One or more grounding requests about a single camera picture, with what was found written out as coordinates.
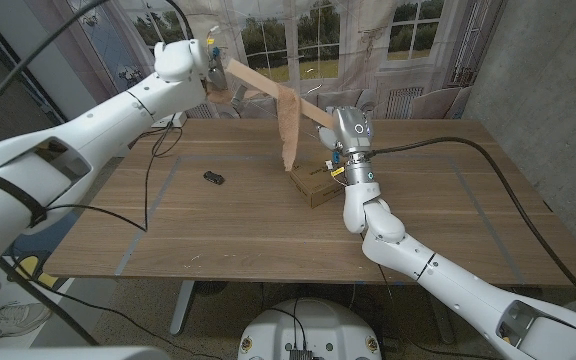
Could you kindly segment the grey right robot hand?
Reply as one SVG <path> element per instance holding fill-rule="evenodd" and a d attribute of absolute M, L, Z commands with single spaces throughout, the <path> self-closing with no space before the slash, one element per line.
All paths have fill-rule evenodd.
<path fill-rule="evenodd" d="M 348 157 L 371 149 L 374 131 L 372 121 L 360 109 L 350 106 L 332 110 L 332 127 L 318 127 L 321 143 L 332 151 Z"/>

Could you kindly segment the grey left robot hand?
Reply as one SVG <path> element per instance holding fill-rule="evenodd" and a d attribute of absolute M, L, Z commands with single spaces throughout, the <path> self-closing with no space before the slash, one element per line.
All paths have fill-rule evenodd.
<path fill-rule="evenodd" d="M 206 83 L 207 99 L 210 102 L 231 105 L 236 111 L 240 111 L 247 91 L 246 85 L 240 85 L 236 91 L 231 91 L 227 84 L 221 59 L 217 57 L 210 61 L 208 82 Z"/>

